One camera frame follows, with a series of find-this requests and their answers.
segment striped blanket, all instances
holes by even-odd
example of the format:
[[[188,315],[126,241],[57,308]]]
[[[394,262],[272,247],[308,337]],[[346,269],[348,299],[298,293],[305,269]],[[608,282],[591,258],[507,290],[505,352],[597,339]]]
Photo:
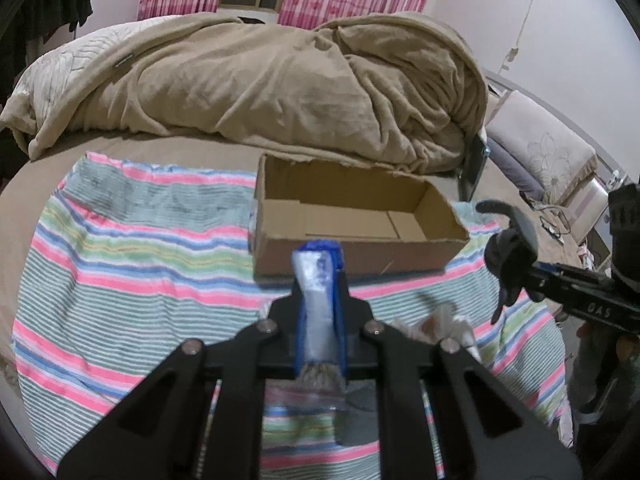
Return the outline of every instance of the striped blanket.
[[[255,175],[88,153],[47,202],[14,325],[20,387],[44,463],[62,456],[179,342],[213,343],[258,319],[289,280],[254,282]],[[547,424],[562,412],[564,347],[544,304],[522,296],[495,326],[482,252],[498,227],[457,204],[472,238],[444,273],[351,284],[382,320],[414,323],[443,302],[470,319],[483,363]],[[264,413],[263,479],[373,479],[378,444],[335,443],[331,409]]]

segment blanket fold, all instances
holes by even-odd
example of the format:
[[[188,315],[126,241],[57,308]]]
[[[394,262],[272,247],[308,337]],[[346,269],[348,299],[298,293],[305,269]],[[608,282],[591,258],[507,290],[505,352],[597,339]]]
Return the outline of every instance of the blanket fold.
[[[422,14],[309,31],[203,12],[108,27],[48,53],[25,71],[0,127],[32,160],[65,129],[206,132],[426,174],[460,164],[486,103],[468,46]]]

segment hanging cord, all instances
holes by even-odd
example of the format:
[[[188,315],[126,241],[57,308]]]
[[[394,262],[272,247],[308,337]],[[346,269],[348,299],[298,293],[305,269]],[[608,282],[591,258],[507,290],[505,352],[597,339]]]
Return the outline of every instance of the hanging cord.
[[[520,32],[518,33],[518,37],[516,38],[516,45],[510,51],[508,51],[506,56],[504,56],[504,60],[502,62],[500,70],[498,70],[498,75],[500,75],[500,72],[502,72],[502,70],[508,70],[509,66],[507,65],[507,63],[512,62],[515,59],[515,57],[518,55],[518,51],[520,49],[520,39],[522,38],[524,27],[525,25],[527,25],[527,20],[529,19],[531,9],[533,8],[533,1],[534,0],[531,0],[529,2],[529,8],[527,9],[527,13],[524,16],[524,20],[522,20],[522,26],[520,27]]]

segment purple pillow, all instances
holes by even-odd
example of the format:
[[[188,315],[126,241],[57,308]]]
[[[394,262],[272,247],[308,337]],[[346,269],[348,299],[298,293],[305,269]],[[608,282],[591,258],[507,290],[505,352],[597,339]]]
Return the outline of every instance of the purple pillow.
[[[487,139],[487,145],[491,150],[489,158],[500,168],[500,171],[513,182],[513,185],[530,199],[541,202],[545,195],[545,190],[540,183],[533,178],[532,174],[525,170],[511,153],[491,137]]]

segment screw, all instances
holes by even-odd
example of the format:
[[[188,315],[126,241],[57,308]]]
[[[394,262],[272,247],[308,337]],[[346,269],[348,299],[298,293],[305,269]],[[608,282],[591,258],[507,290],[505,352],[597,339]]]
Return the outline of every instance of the screw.
[[[364,330],[365,332],[367,332],[368,334],[371,335],[380,335],[380,333],[382,331],[384,331],[385,326],[384,324],[380,323],[378,320],[376,319],[369,319],[365,324],[364,324]]]
[[[447,354],[455,354],[460,351],[460,343],[455,339],[447,337],[440,342],[440,348],[442,348]]]
[[[278,324],[273,319],[261,319],[258,321],[258,330],[265,334],[270,334],[278,329]]]
[[[187,355],[196,355],[200,350],[202,350],[202,341],[199,339],[187,339],[180,346],[182,351]]]

